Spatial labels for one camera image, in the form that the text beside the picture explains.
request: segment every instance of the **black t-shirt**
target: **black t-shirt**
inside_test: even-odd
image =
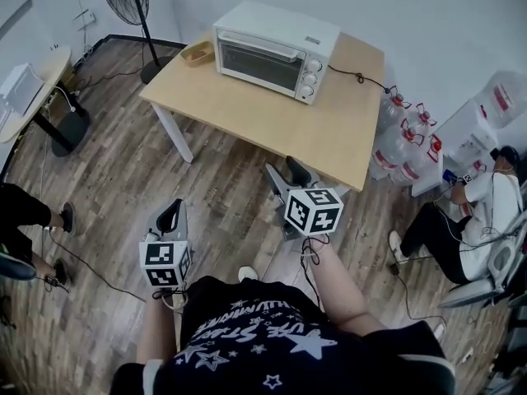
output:
[[[199,291],[194,298],[201,298],[200,304],[191,299],[182,323],[184,349],[174,359],[146,368],[122,366],[111,393],[143,393],[143,385],[145,393],[155,395],[223,388],[235,393],[454,393],[454,368],[425,322],[358,337],[331,325],[295,288],[251,280],[224,286],[213,283],[214,294],[210,288]],[[206,293],[212,303],[204,302]]]

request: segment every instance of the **oven window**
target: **oven window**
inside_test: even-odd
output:
[[[235,72],[257,77],[288,90],[296,89],[296,81],[302,69],[303,60],[286,62],[250,49],[242,49],[220,41],[222,66]]]

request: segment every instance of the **electric fan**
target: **electric fan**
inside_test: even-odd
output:
[[[147,37],[153,60],[141,70],[141,80],[149,83],[159,71],[166,66],[172,57],[157,57],[156,50],[147,27],[147,16],[150,4],[148,0],[106,0],[118,17],[130,25],[142,25]]]

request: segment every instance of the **oven knob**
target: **oven knob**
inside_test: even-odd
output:
[[[314,85],[318,80],[318,77],[314,75],[313,73],[306,73],[304,77],[302,77],[302,81],[306,85]]]
[[[300,95],[302,95],[304,98],[311,96],[315,93],[315,90],[311,86],[304,85],[300,89]]]
[[[313,58],[307,63],[307,70],[310,72],[319,72],[322,70],[322,63]]]

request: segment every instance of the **white t-shirt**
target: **white t-shirt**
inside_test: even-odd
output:
[[[461,233],[464,243],[459,245],[463,272],[468,280],[475,281],[489,274],[487,260],[493,244],[476,249],[472,246],[504,233],[520,214],[522,199],[520,184],[514,175],[490,172],[479,175],[467,184],[464,194],[469,202],[478,202],[473,209],[472,219]]]

